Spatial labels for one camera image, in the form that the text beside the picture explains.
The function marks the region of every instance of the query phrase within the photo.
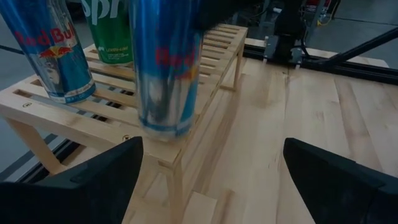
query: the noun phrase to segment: aluminum can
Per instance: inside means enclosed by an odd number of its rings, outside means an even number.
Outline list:
[[[132,62],[129,0],[81,0],[99,59],[108,65]]]
[[[65,1],[1,0],[0,13],[53,101],[76,103],[94,93]]]
[[[203,34],[193,28],[199,0],[132,0],[130,25],[139,120],[171,140],[194,122]]]

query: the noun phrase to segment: gray floor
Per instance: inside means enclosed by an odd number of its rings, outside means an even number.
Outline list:
[[[398,26],[397,0],[342,0],[336,19],[319,27],[309,47],[343,52],[389,29]],[[84,22],[75,23],[83,47],[92,44],[91,34]],[[0,18],[0,44],[19,48],[9,29]],[[398,68],[398,39],[364,54],[385,60]],[[24,56],[0,50],[0,90],[33,74]],[[7,123],[0,119],[0,181],[16,180],[37,161]],[[45,137],[48,133],[40,131]],[[61,139],[54,140],[50,147]],[[18,169],[21,162],[27,162]]]

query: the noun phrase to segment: wooden rack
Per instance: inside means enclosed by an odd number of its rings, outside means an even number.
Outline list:
[[[63,136],[99,152],[106,151],[132,136],[142,136],[144,163],[137,185],[143,186],[145,181],[152,181],[145,175],[148,170],[164,174],[167,179],[170,210],[162,204],[144,198],[145,187],[135,190],[137,193],[132,197],[130,207],[149,212],[167,213],[170,215],[171,223],[181,223],[185,207],[192,194],[193,183],[198,175],[190,176],[189,181],[183,181],[185,170],[188,168],[182,166],[182,158],[186,155],[190,142],[217,91],[220,88],[236,91],[246,34],[247,28],[223,24],[206,34],[200,61],[195,124],[189,135],[178,142],[156,141],[142,131],[137,117],[136,99],[134,95],[125,94],[135,92],[132,68],[102,64],[98,60],[98,54],[93,45],[85,49],[85,54],[90,70],[93,72],[94,81],[124,90],[119,93],[98,87],[93,97],[117,103],[121,107],[113,108],[91,100],[68,106],[102,116],[115,123],[102,122],[66,110],[64,106],[59,107],[57,104],[48,103],[48,100],[47,102],[41,100],[48,98],[48,95],[36,75],[0,91],[0,115],[5,117],[9,125],[51,174],[68,169],[68,166],[59,162],[35,128]],[[236,68],[233,84],[222,85],[234,60]],[[203,160],[198,161],[193,166],[199,166],[202,162]]]

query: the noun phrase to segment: blue and silver can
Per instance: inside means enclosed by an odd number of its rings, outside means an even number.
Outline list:
[[[132,0],[136,97],[143,129],[157,139],[187,134],[194,122],[203,35],[193,28],[200,0]]]
[[[94,93],[65,1],[1,0],[0,13],[52,100],[76,103]]]

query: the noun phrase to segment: green can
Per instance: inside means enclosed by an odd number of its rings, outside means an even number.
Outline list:
[[[99,59],[108,65],[132,62],[128,0],[81,0]]]

